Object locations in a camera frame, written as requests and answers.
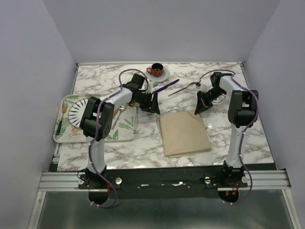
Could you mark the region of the beige cloth napkin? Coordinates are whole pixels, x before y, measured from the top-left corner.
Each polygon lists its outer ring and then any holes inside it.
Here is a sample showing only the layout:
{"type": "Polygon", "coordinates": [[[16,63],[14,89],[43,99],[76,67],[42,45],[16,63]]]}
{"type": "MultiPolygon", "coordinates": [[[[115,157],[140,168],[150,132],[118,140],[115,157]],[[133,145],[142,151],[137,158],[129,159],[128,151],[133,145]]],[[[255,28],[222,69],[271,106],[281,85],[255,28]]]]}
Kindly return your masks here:
{"type": "Polygon", "coordinates": [[[164,113],[157,117],[164,154],[169,158],[212,150],[202,118],[194,110],[164,113]]]}

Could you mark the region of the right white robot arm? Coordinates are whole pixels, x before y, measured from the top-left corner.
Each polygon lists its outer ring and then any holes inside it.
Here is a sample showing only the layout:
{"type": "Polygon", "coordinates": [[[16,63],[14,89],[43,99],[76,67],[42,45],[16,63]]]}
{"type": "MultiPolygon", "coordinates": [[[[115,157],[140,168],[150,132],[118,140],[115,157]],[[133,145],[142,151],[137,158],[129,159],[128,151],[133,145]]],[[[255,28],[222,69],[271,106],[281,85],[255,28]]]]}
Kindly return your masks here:
{"type": "Polygon", "coordinates": [[[217,176],[223,186],[241,182],[244,176],[245,165],[243,162],[245,145],[248,138],[248,129],[258,119],[258,92],[249,90],[234,79],[231,70],[220,72],[210,71],[212,88],[197,92],[197,105],[194,114],[198,115],[213,107],[213,100],[221,95],[231,97],[228,108],[228,120],[231,123],[231,140],[228,155],[217,176]]]}

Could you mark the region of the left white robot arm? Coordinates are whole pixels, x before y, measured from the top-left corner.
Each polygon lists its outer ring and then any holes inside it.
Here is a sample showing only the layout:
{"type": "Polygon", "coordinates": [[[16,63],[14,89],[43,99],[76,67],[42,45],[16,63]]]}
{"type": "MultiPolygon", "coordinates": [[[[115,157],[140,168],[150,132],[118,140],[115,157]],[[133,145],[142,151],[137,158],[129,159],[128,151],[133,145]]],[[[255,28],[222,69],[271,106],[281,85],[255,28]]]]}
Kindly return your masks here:
{"type": "Polygon", "coordinates": [[[114,111],[122,105],[135,102],[140,109],[152,114],[160,114],[158,93],[142,90],[146,78],[134,74],[131,81],[121,84],[118,91],[103,98],[90,97],[83,112],[80,128],[89,144],[89,162],[85,175],[94,188],[102,188],[106,177],[104,159],[105,140],[112,128],[114,111]]]}

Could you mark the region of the silver fork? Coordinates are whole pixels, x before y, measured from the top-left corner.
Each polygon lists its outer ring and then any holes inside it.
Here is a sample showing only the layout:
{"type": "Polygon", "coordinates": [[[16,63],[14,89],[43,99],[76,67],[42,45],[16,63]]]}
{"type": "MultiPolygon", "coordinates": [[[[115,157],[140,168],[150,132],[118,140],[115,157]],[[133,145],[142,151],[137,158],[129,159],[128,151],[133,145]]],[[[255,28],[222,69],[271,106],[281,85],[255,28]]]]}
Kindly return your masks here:
{"type": "Polygon", "coordinates": [[[174,95],[174,94],[177,94],[177,93],[179,93],[179,92],[181,92],[181,91],[183,91],[183,90],[185,90],[185,89],[187,89],[187,88],[188,88],[189,86],[191,86],[191,85],[198,85],[198,84],[199,84],[199,82],[191,82],[191,83],[188,84],[186,87],[183,87],[183,88],[181,88],[181,89],[179,89],[179,90],[177,90],[177,91],[175,91],[175,92],[169,94],[168,97],[169,97],[169,96],[172,96],[172,95],[174,95]]]}

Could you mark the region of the silver spoon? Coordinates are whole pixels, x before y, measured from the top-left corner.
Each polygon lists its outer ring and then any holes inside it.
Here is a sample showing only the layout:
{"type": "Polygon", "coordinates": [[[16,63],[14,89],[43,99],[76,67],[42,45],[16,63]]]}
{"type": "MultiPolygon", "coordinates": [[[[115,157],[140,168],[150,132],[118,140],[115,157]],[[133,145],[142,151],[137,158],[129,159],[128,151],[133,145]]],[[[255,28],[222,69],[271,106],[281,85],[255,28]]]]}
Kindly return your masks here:
{"type": "Polygon", "coordinates": [[[113,125],[112,125],[112,130],[115,128],[115,126],[116,126],[116,124],[117,124],[117,122],[118,122],[118,120],[119,120],[121,114],[122,114],[123,112],[125,112],[126,108],[127,108],[127,107],[126,107],[125,105],[122,105],[122,106],[119,107],[119,114],[118,114],[118,116],[117,116],[115,122],[114,122],[113,125]]]}

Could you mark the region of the purple knife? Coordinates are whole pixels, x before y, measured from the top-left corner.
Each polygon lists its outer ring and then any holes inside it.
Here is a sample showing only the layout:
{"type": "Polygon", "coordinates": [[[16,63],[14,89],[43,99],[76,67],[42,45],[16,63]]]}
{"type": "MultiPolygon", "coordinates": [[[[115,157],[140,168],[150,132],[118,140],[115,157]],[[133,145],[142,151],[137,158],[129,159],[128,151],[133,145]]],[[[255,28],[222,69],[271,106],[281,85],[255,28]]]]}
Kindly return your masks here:
{"type": "Polygon", "coordinates": [[[170,87],[170,86],[176,84],[177,82],[179,82],[179,79],[174,80],[174,81],[172,81],[172,82],[166,84],[165,86],[163,86],[163,87],[161,87],[161,88],[155,90],[153,93],[159,93],[159,92],[161,92],[161,91],[163,91],[163,90],[166,90],[168,87],[170,87]]]}

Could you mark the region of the brown coffee cup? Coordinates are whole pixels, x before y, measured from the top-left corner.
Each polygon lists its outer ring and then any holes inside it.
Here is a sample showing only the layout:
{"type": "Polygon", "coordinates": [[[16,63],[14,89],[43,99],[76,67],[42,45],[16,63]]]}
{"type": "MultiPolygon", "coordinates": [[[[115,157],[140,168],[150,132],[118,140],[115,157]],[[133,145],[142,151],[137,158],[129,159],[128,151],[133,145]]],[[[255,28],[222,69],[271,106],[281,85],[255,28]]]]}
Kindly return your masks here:
{"type": "Polygon", "coordinates": [[[154,77],[160,77],[164,72],[164,66],[161,63],[154,63],[151,67],[148,67],[146,71],[154,77]]]}

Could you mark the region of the white plate with blue stripes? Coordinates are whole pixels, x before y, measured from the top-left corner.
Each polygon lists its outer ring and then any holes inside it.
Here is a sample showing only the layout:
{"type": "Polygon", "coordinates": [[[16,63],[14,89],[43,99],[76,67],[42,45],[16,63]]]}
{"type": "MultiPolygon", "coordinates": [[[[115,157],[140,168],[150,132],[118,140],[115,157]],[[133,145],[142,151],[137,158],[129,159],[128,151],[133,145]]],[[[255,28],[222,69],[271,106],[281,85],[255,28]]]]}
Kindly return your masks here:
{"type": "Polygon", "coordinates": [[[81,119],[88,103],[88,98],[76,101],[68,111],[68,120],[73,127],[79,128],[81,119]]]}

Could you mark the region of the white tray with leaf print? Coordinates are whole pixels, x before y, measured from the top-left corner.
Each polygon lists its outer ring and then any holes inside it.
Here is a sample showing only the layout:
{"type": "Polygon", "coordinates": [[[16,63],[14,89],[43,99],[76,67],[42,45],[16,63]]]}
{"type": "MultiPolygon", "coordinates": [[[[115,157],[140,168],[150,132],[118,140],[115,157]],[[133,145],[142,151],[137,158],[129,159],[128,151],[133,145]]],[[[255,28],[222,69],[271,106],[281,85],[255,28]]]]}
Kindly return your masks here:
{"type": "MultiPolygon", "coordinates": [[[[83,134],[83,131],[80,128],[73,127],[68,120],[68,111],[71,106],[78,100],[82,98],[90,98],[90,97],[102,98],[104,94],[80,94],[80,95],[68,95],[64,97],[61,101],[61,106],[58,112],[58,117],[56,120],[56,125],[54,129],[53,139],[57,143],[82,143],[86,142],[86,137],[83,134]],[[62,103],[66,103],[67,112],[63,116],[61,131],[59,135],[56,135],[56,131],[59,125],[59,121],[62,115],[62,103]]],[[[136,133],[136,118],[137,118],[137,108],[131,107],[129,105],[126,106],[125,112],[123,112],[115,126],[112,130],[110,128],[110,132],[106,137],[107,142],[124,142],[131,141],[136,133]]],[[[114,118],[112,123],[115,122],[119,111],[114,112],[114,118]]]]}

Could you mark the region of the aluminium frame rail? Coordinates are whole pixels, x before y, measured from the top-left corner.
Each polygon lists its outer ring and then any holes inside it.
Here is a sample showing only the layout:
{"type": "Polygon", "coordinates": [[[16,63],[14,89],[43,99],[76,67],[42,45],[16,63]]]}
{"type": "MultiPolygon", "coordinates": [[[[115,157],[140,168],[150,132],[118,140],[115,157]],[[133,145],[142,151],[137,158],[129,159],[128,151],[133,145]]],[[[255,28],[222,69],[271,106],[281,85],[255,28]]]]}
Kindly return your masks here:
{"type": "MultiPolygon", "coordinates": [[[[291,188],[288,174],[284,170],[251,171],[253,190],[275,190],[291,188]]],[[[105,192],[107,189],[80,187],[80,181],[74,172],[46,172],[40,179],[38,191],[45,192],[69,192],[69,191],[92,191],[105,192]]]]}

